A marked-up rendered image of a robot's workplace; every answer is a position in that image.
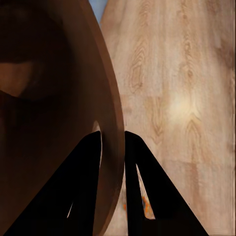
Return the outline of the trash can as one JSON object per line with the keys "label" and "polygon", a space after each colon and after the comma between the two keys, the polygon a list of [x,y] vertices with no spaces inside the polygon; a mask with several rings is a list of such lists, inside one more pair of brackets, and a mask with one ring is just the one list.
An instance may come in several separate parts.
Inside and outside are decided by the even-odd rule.
{"label": "trash can", "polygon": [[92,236],[104,236],[121,192],[125,131],[94,10],[89,0],[0,0],[0,236],[97,125]]}

